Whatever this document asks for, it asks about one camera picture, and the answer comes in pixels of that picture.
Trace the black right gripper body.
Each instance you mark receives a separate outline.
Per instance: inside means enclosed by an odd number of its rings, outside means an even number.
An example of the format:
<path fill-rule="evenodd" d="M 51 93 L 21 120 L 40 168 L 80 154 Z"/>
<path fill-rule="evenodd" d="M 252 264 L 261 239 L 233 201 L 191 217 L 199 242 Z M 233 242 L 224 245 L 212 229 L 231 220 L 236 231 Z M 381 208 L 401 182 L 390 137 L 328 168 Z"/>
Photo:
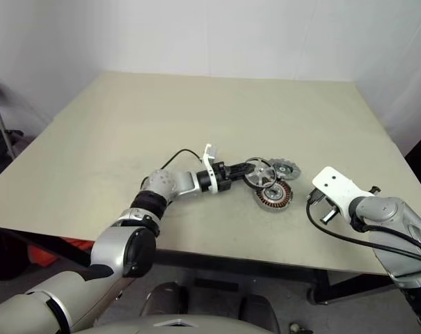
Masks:
<path fill-rule="evenodd" d="M 324 224 L 327 225 L 330 221 L 332 221 L 337 215 L 339 214 L 339 209 L 336 206 L 333 206 L 331 208 L 331 210 L 325 215 L 323 216 L 320 221 Z"/>

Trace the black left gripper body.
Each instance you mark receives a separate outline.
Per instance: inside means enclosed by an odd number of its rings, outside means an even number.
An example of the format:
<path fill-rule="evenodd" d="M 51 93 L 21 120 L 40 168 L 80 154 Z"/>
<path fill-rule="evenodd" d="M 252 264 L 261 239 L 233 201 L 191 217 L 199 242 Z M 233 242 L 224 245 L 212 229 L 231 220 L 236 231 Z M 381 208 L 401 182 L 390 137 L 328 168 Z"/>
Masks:
<path fill-rule="evenodd" d="M 218 192 L 227 191 L 232 186 L 233 167 L 226 166 L 223 161 L 213 164 Z"/>

